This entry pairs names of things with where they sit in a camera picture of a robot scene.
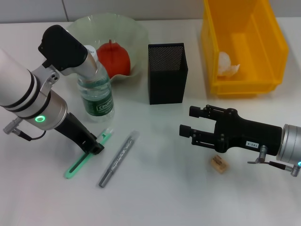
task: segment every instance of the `black stripe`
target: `black stripe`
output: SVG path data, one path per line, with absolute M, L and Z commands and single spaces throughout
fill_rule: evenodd
M 21 112 L 21 111 L 25 110 L 26 108 L 30 107 L 33 104 L 33 102 L 36 101 L 39 93 L 40 93 L 40 81 L 37 79 L 37 89 L 36 89 L 36 92 L 34 93 L 33 97 L 31 98 L 31 100 L 28 101 L 24 106 L 22 106 L 18 109 L 15 109 L 15 110 L 7 109 L 7 110 L 10 112 Z
M 27 120 L 27 119 L 32 119 L 32 118 L 35 118 L 35 117 L 39 116 L 48 107 L 50 99 L 51 99 L 51 92 L 49 92 L 48 97 L 46 99 L 46 102 L 44 103 L 43 107 L 37 113 L 35 113 L 31 116 L 28 116 L 28 117 L 24 117 L 24 118 L 20 117 L 20 118 L 24 119 L 24 120 Z
M 21 99 L 19 99 L 17 102 L 15 102 L 11 105 L 7 105 L 7 106 L 0 105 L 1 107 L 5 107 L 5 108 L 17 107 L 19 104 L 23 103 L 23 101 L 26 100 L 29 97 L 29 95 L 32 92 L 33 86 L 34 86 L 34 76 L 31 72 L 29 72 L 29 73 L 30 73 L 30 76 L 31 76 L 32 80 L 31 80 L 30 86 L 29 86 L 28 90 L 26 91 L 26 93 L 24 94 L 24 96 Z

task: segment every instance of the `green bottle label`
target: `green bottle label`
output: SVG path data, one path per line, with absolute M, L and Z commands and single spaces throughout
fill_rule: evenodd
M 93 116 L 104 116 L 109 113 L 114 106 L 111 92 L 102 100 L 92 101 L 83 98 L 83 101 L 86 111 Z

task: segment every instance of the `silver marker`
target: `silver marker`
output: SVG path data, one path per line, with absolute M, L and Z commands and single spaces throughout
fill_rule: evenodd
M 128 151 L 132 148 L 134 145 L 134 142 L 139 137 L 138 131 L 132 131 L 130 136 L 125 140 L 123 146 L 117 153 L 116 157 L 113 159 L 112 163 L 106 170 L 106 173 L 104 174 L 102 180 L 99 182 L 100 187 L 105 187 L 107 182 L 110 180 L 110 178 L 113 176 L 113 174 L 116 172 L 118 166 L 121 164 L 125 156 L 127 155 Z

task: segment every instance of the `green indicator light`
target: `green indicator light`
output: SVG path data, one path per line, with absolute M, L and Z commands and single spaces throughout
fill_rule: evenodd
M 37 121 L 37 122 L 43 122 L 43 121 L 45 121 L 45 116 L 43 116 L 43 115 L 37 116 L 35 118 L 35 121 Z

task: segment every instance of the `red apple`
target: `red apple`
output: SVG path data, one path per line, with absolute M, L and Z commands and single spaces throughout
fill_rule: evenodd
M 130 57 L 118 43 L 109 40 L 109 43 L 103 44 L 96 52 L 99 62 L 107 70 L 110 79 L 116 74 L 130 75 Z

